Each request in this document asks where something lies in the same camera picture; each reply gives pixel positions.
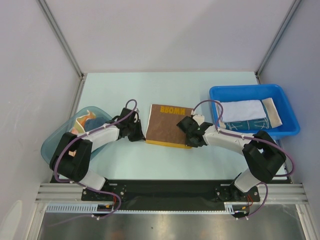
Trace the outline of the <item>orange brown towel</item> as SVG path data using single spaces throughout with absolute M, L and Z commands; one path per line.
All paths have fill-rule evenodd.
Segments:
M 188 107 L 152 104 L 145 133 L 146 143 L 188 149 L 186 134 L 177 124 L 191 113 L 192 109 Z

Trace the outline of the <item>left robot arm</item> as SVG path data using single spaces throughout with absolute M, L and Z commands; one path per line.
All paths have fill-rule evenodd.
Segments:
M 90 170 L 92 153 L 109 143 L 128 138 L 130 142 L 145 141 L 138 110 L 124 107 L 120 115 L 112 119 L 87 118 L 83 131 L 66 132 L 62 135 L 50 160 L 49 167 L 60 183 L 71 181 L 92 189 L 99 200 L 110 195 L 107 179 Z

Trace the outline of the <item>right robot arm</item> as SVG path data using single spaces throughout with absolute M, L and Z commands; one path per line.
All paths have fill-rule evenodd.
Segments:
M 185 134 L 188 147 L 217 146 L 245 158 L 247 169 L 233 180 L 230 188 L 230 195 L 236 201 L 247 197 L 249 190 L 257 184 L 270 183 L 287 159 L 263 130 L 256 134 L 222 130 L 209 122 L 198 123 L 196 117 L 186 116 L 176 125 Z

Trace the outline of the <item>lavender white cloth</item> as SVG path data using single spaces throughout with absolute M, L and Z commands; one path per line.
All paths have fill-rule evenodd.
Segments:
M 260 100 L 242 100 L 216 103 L 218 116 L 225 123 L 243 122 L 266 118 L 266 112 Z

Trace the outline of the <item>Doraemon teal beige towel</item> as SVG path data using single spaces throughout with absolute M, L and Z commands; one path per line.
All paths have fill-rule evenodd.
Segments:
M 247 121 L 236 121 L 236 122 L 223 122 L 220 118 L 219 125 L 223 129 L 231 131 L 258 131 L 258 130 L 269 130 L 281 126 L 282 120 L 277 111 L 275 103 L 271 97 L 260 100 L 262 102 L 266 118 L 247 120 Z

